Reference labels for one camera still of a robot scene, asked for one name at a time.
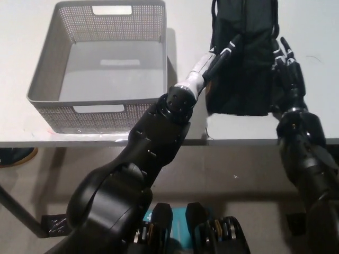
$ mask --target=perforated basket wall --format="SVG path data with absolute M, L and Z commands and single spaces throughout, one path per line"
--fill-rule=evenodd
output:
M 73 107 L 41 107 L 39 113 L 58 133 L 128 132 L 151 104 L 127 105 L 124 112 L 79 114 Z
M 131 15 L 95 15 L 92 6 L 129 5 Z M 56 5 L 28 99 L 58 133 L 129 131 L 153 101 L 124 103 L 123 112 L 77 113 L 58 101 L 72 44 L 84 41 L 158 41 L 165 44 L 162 1 L 74 1 Z

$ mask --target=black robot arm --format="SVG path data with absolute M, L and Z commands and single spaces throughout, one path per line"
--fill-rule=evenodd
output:
M 230 58 L 239 40 L 235 37 L 218 56 L 213 49 L 205 54 L 185 81 L 171 87 L 143 114 L 120 155 L 86 176 L 67 208 L 72 233 L 47 253 L 151 253 L 145 246 L 133 245 L 152 201 L 150 188 L 182 145 L 206 82 Z M 161 252 L 165 248 L 166 242 L 161 243 Z
M 280 155 L 289 180 L 305 205 L 307 237 L 314 254 L 339 253 L 338 165 L 326 150 L 319 118 L 304 102 L 300 65 L 284 38 L 286 55 L 276 44 L 276 80 L 284 90 L 277 102 L 282 118 L 276 129 Z

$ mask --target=robotic hand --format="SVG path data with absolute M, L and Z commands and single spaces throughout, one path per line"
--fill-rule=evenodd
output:
M 339 253 L 338 165 L 326 150 L 319 118 L 304 102 L 304 78 L 287 41 L 283 53 L 275 44 L 276 81 L 283 96 L 276 107 L 281 120 L 276 129 L 280 155 L 289 180 L 296 186 L 306 209 L 306 228 L 313 253 Z

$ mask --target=robot finger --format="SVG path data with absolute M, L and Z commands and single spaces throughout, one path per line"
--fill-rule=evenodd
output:
M 295 62 L 295 60 L 296 60 L 295 54 L 294 54 L 293 50 L 291 49 L 290 45 L 288 44 L 287 40 L 284 37 L 281 37 L 280 42 L 283 45 L 283 47 L 285 48 L 285 52 L 287 54 L 287 64 L 289 65 L 289 64 Z
M 281 50 L 278 42 L 276 40 L 273 41 L 273 54 L 275 58 L 275 69 L 282 69 L 286 65 L 286 56 Z
M 208 70 L 202 75 L 205 81 L 210 81 L 214 76 L 219 72 L 219 70 L 224 66 L 224 64 L 231 58 L 232 53 L 235 51 L 239 41 L 241 40 L 241 35 L 236 35 L 223 49 L 223 51 L 216 56 L 214 61 L 211 63 Z

